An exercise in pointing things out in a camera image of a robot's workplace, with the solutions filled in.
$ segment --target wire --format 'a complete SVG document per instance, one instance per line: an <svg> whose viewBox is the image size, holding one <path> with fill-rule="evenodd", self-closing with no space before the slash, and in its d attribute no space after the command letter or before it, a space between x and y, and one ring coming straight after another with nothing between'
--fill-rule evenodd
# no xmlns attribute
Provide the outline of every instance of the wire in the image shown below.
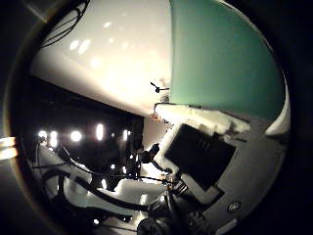
<svg viewBox="0 0 313 235"><path fill-rule="evenodd" d="M41 49L55 44L56 42L62 40L64 37L66 37L69 33L71 33L72 30L77 26L78 22L83 17L83 15L85 14L85 12L86 12L86 10L88 8L89 3L90 3L90 0L84 0L83 1L84 7L83 7L82 11L78 7L74 8L73 10L76 12L77 16L75 16L74 18L69 19L68 21L60 24L59 26L54 28L51 32L53 32L53 31L59 29L60 27L62 27L62 26L64 26L64 25L66 25L66 24L68 24L68 23L70 23L70 22L75 20L74 24L72 26L66 28L62 32L60 32L60 33L58 33L58 34L48 38L46 41L44 41L42 46L41 46Z"/></svg>
<svg viewBox="0 0 313 235"><path fill-rule="evenodd" d="M165 183L168 183L168 184L175 184L175 182L170 182L166 179L157 179L157 178L152 178L152 177L148 177L148 176L138 176L138 178L146 178L146 179L151 179L151 180L155 180L155 181L160 181L160 182L165 182Z"/></svg>

